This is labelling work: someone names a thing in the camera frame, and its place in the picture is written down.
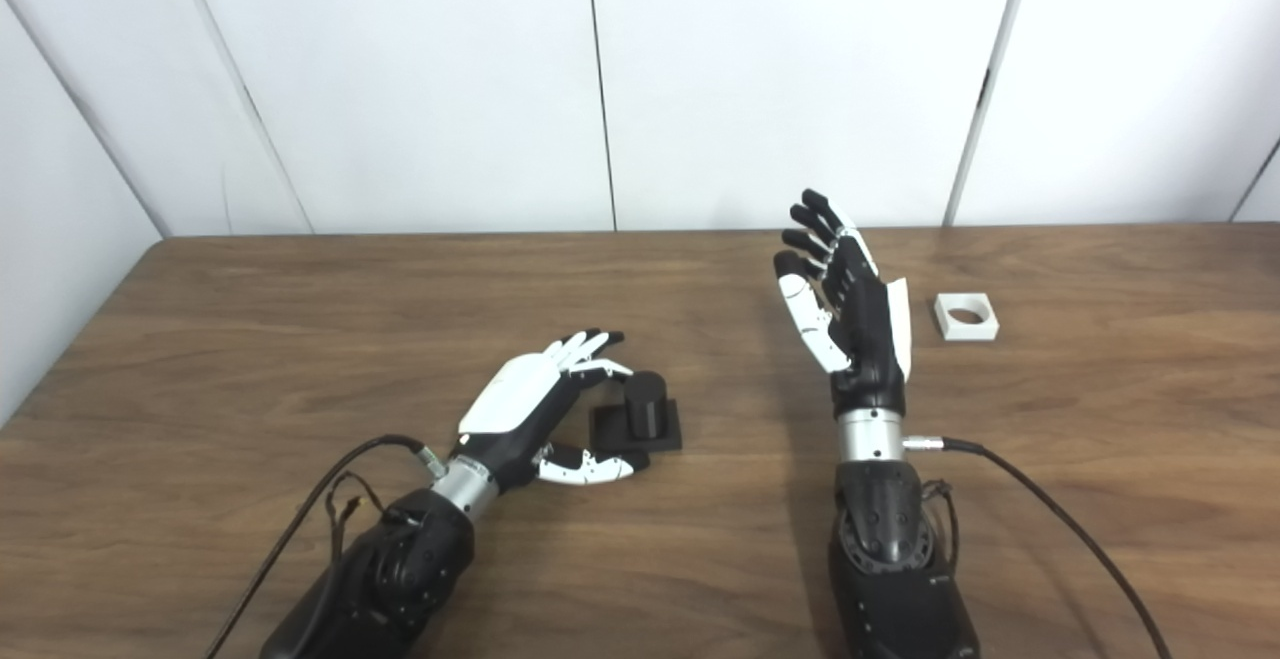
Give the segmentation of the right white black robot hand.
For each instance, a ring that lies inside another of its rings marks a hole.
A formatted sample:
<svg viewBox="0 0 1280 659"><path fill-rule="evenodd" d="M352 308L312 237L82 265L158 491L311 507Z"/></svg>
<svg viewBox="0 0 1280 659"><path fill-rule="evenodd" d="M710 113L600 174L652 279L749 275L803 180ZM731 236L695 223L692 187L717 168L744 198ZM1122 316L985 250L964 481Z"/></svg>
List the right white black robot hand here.
<svg viewBox="0 0 1280 659"><path fill-rule="evenodd" d="M795 229L774 255L780 294L806 349L829 380L836 416L906 413L913 328L906 279L887 282L845 212L804 189Z"/></svg>

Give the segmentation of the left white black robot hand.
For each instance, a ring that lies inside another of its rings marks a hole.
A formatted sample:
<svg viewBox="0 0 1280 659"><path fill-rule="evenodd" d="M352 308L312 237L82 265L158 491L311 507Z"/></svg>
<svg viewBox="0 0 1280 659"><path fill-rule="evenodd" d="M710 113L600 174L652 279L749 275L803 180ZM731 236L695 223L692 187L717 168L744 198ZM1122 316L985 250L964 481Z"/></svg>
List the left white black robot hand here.
<svg viewBox="0 0 1280 659"><path fill-rule="evenodd" d="M622 340L622 331L586 328L540 352L507 360L466 409L451 456L481 467L499 494L535 480L594 485L648 470L646 450L589 450L552 438L586 390L632 376L631 369L603 354Z"/></svg>

